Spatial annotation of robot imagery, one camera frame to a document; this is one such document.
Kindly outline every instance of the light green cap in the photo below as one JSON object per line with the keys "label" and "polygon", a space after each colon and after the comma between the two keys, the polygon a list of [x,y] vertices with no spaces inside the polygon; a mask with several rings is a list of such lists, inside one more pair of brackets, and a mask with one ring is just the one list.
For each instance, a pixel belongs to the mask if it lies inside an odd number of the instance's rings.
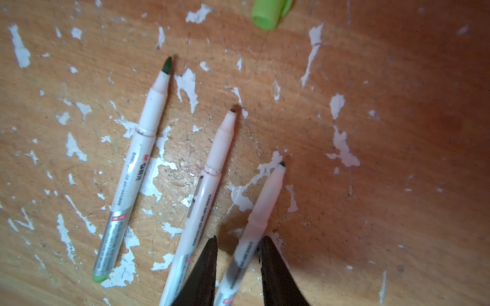
{"label": "light green cap", "polygon": [[261,29],[273,30],[289,12],[293,0],[255,0],[252,8],[252,21]]}
{"label": "light green cap", "polygon": [[107,279],[108,276],[95,276],[93,277],[94,282],[100,283]]}

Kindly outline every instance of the red logo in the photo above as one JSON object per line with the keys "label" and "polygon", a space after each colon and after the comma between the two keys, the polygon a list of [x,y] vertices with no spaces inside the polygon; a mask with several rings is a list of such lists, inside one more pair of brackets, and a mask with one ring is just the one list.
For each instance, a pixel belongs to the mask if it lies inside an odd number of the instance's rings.
{"label": "red logo", "polygon": [[231,304],[231,302],[233,301],[234,298],[235,298],[235,296],[232,296],[229,299],[223,300],[223,304],[224,305]]}
{"label": "red logo", "polygon": [[112,217],[111,221],[121,221],[126,219],[126,213],[117,217]]}

